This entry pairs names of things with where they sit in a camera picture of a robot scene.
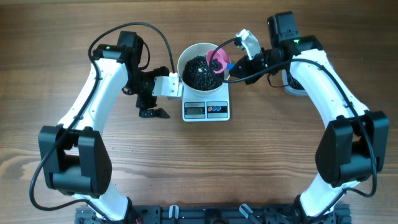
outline wooden table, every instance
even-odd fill
[[[354,223],[396,223],[398,214],[398,17],[394,1],[189,1],[0,7],[0,222],[71,223],[76,206],[42,212],[28,189],[40,156],[37,135],[55,125],[90,70],[87,48],[104,31],[132,21],[158,27],[177,65],[198,42],[220,44],[245,28],[270,48],[266,19],[291,10],[302,35],[314,34],[347,87],[390,120],[383,171],[373,198],[348,194]],[[162,39],[131,27],[149,44],[149,69],[166,65]],[[101,43],[116,44],[118,33]],[[243,56],[225,48],[233,61]],[[272,79],[281,83],[280,75]],[[122,93],[104,130],[112,180],[135,205],[291,203],[317,173],[324,126],[309,98],[286,95],[265,79],[230,85],[231,119],[184,123],[181,101],[158,99],[170,119],[141,119],[136,97]],[[358,186],[368,191],[367,181]],[[39,203],[70,197],[36,187]]]

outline kitchen scale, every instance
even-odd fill
[[[229,120],[228,83],[212,94],[200,95],[184,87],[182,97],[182,119],[186,122]]]

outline black mounting base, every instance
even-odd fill
[[[292,204],[275,204],[265,207],[251,207],[253,215],[262,224],[291,224],[288,217]],[[169,207],[134,206],[141,224],[252,224],[239,211],[239,207],[181,207],[178,219],[169,218]],[[90,208],[76,209],[75,224],[108,223],[96,217]],[[336,205],[327,220],[318,224],[351,224],[348,205]]]

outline robotic arm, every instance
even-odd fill
[[[319,41],[314,36],[300,36],[291,12],[268,18],[268,25],[272,45],[269,50],[261,48],[248,30],[236,35],[234,43],[245,49],[247,55],[229,74],[252,84],[265,73],[290,72],[320,112],[326,131],[315,156],[319,173],[294,204],[253,209],[244,204],[236,212],[230,208],[178,208],[176,205],[143,208],[133,207],[130,199],[118,192],[111,183],[112,165],[101,135],[119,91],[137,94],[136,106],[142,118],[168,118],[163,109],[153,109],[156,97],[182,95],[177,74],[170,73],[166,67],[151,72],[139,70],[143,40],[135,32],[122,31],[117,45],[101,44],[93,51],[101,80],[71,130],[68,127],[95,85],[94,66],[69,112],[56,127],[44,126],[39,134],[42,158],[61,135],[66,136],[43,168],[48,188],[89,202],[92,210],[79,210],[76,223],[83,220],[82,223],[177,224],[179,218],[185,218],[182,224],[229,224],[232,220],[238,224],[331,223],[337,220],[336,202],[370,176],[375,179],[375,173],[382,170],[388,120],[382,111],[370,112],[353,96],[333,70]],[[354,134],[360,137],[358,141],[353,142]],[[65,153],[73,146],[78,147],[79,156]],[[242,214],[247,219],[240,219]]]

